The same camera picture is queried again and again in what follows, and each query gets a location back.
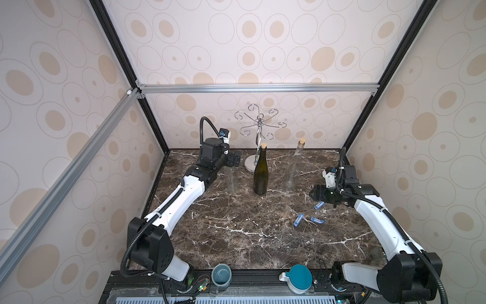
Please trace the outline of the clear bottle black cap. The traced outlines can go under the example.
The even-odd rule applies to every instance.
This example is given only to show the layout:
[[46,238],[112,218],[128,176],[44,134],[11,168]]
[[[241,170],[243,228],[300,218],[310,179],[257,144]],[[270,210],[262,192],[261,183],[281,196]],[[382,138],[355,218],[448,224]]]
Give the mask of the clear bottle black cap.
[[239,188],[239,168],[224,167],[224,177],[226,182],[226,191],[235,195]]

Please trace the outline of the dark green wine bottle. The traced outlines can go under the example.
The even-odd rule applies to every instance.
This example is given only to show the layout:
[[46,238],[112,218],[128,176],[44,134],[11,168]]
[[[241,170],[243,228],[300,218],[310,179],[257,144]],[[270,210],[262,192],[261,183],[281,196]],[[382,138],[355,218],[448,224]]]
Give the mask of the dark green wine bottle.
[[262,143],[259,149],[259,157],[253,179],[253,190],[257,195],[264,195],[267,192],[268,178],[267,144]]

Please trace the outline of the clear glass bottle cork stopper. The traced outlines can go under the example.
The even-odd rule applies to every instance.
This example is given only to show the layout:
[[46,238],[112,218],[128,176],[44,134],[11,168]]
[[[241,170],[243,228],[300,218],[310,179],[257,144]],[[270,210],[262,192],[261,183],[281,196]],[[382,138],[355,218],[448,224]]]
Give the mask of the clear glass bottle cork stopper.
[[284,186],[288,190],[295,188],[301,172],[302,154],[305,147],[306,139],[301,138],[298,142],[297,148],[289,161],[288,167],[284,176]]

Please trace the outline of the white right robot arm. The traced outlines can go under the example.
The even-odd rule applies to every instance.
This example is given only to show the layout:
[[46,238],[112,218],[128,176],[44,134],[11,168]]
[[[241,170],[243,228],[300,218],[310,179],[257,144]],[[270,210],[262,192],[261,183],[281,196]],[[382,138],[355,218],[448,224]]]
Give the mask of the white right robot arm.
[[358,262],[335,262],[330,281],[338,290],[355,283],[381,294],[390,303],[432,301],[448,302],[440,279],[442,261],[436,253],[423,247],[402,228],[386,207],[378,191],[359,181],[352,165],[328,167],[323,171],[324,184],[313,186],[310,197],[334,206],[355,209],[370,226],[387,259],[381,268]]

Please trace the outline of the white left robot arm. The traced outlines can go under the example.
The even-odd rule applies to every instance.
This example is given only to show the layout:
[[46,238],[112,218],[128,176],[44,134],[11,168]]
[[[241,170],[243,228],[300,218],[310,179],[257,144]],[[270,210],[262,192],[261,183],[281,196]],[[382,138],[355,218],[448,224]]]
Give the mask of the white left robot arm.
[[229,151],[229,136],[208,138],[200,145],[200,154],[181,178],[174,192],[144,218],[133,218],[127,229],[127,249],[120,263],[124,277],[135,276],[128,271],[128,262],[135,262],[158,276],[178,282],[190,278],[191,266],[175,254],[170,236],[182,215],[216,180],[224,167],[237,167],[240,153]]

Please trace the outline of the chrome glass rack stand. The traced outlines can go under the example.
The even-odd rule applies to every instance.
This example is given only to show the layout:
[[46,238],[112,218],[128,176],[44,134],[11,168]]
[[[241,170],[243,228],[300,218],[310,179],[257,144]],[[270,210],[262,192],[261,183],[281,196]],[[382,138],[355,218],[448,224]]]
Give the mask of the chrome glass rack stand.
[[249,136],[251,134],[251,128],[256,127],[256,138],[255,138],[255,144],[256,144],[256,152],[253,155],[249,155],[244,162],[244,167],[245,169],[250,172],[254,173],[255,168],[258,163],[259,159],[259,151],[261,148],[261,142],[262,140],[266,141],[271,141],[274,138],[273,133],[269,132],[267,135],[263,134],[263,129],[265,127],[269,128],[274,128],[274,129],[283,129],[287,127],[287,124],[285,122],[277,122],[276,125],[271,125],[268,123],[268,121],[272,120],[275,118],[278,114],[279,111],[276,108],[271,108],[268,110],[267,116],[260,110],[259,105],[252,103],[248,106],[248,110],[250,112],[256,111],[257,114],[255,117],[251,117],[247,112],[245,111],[237,111],[234,114],[234,117],[238,120],[241,121],[244,119],[244,117],[250,119],[252,121],[251,125],[241,127],[239,130],[240,135],[242,136]]

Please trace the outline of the teal lid white container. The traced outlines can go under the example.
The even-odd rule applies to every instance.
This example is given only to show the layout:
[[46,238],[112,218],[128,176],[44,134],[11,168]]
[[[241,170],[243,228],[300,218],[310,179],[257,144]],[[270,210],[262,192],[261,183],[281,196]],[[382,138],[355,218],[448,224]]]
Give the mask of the teal lid white container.
[[292,266],[288,272],[282,272],[278,280],[285,282],[289,289],[297,295],[307,292],[313,284],[310,270],[301,264]]

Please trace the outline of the grey teal cup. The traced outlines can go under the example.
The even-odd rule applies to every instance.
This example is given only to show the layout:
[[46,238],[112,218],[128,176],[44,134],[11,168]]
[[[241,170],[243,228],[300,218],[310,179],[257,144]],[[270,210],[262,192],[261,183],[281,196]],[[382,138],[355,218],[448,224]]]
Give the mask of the grey teal cup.
[[232,270],[224,263],[220,263],[211,271],[212,283],[220,289],[227,289],[232,283]]

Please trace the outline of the horizontal aluminium rail back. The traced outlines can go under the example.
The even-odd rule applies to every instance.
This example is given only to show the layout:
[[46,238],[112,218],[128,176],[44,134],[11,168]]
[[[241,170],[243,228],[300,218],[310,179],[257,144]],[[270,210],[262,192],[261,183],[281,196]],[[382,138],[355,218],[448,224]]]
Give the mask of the horizontal aluminium rail back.
[[376,92],[378,83],[324,83],[324,84],[142,84],[144,94],[172,93],[273,93],[273,92]]

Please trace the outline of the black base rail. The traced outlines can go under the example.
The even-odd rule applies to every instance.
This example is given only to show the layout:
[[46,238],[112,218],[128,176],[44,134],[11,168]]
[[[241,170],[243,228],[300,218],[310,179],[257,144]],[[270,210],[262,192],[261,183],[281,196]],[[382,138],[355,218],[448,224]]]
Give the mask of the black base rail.
[[209,270],[196,271],[195,286],[181,288],[175,281],[140,275],[125,278],[112,272],[100,303],[384,303],[384,299],[358,284],[343,290],[331,285],[330,271],[313,269],[313,283],[303,294],[293,293],[279,280],[282,270],[234,270],[227,289],[210,280]]

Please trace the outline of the aluminium rail left side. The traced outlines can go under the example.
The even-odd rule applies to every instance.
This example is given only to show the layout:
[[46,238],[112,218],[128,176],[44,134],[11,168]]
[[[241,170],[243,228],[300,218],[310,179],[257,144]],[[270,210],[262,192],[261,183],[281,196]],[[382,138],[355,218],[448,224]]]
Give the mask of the aluminium rail left side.
[[31,244],[63,202],[73,185],[91,163],[141,90],[133,87],[115,106],[78,155],[46,192],[1,252],[1,284],[4,284]]

